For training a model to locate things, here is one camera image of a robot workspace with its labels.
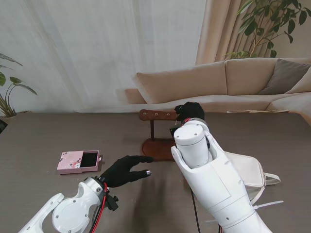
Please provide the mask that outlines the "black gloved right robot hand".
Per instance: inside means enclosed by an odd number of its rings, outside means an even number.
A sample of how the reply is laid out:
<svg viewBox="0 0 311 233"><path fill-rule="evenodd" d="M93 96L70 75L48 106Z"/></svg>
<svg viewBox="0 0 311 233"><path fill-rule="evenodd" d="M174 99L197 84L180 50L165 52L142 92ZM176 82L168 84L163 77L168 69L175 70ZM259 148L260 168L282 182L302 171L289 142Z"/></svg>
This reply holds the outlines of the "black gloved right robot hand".
<svg viewBox="0 0 311 233"><path fill-rule="evenodd" d="M205 120L205 112L201 105L197 102L186 102L175 107L177 121L183 122L187 118L199 118Z"/></svg>

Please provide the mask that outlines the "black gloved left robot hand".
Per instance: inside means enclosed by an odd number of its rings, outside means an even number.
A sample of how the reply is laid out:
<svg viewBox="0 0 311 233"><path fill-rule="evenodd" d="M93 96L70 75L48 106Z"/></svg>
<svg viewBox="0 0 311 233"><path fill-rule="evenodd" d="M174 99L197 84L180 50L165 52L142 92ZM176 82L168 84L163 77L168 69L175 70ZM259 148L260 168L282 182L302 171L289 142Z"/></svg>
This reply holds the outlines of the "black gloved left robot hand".
<svg viewBox="0 0 311 233"><path fill-rule="evenodd" d="M152 163L154 159L149 156L124 156L118 159L100 177L99 181L107 187L120 187L128 182L134 182L151 175L150 170L131 171L139 163Z"/></svg>

